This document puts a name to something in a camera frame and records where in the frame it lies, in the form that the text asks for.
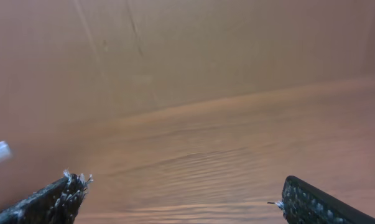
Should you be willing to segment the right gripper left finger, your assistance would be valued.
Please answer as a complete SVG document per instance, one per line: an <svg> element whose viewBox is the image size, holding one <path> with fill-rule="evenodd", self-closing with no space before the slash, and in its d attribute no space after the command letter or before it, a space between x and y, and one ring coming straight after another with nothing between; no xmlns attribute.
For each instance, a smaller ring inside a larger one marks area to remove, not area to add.
<svg viewBox="0 0 375 224"><path fill-rule="evenodd" d="M83 174L63 177L0 212L0 224L73 224L89 184Z"/></svg>

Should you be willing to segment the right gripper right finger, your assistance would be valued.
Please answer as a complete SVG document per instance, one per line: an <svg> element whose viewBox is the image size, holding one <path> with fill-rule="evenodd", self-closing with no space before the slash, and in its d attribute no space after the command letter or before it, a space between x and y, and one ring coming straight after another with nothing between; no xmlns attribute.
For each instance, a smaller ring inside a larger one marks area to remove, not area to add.
<svg viewBox="0 0 375 224"><path fill-rule="evenodd" d="M273 204L289 224L375 224L375 218L293 175L286 177L282 198Z"/></svg>

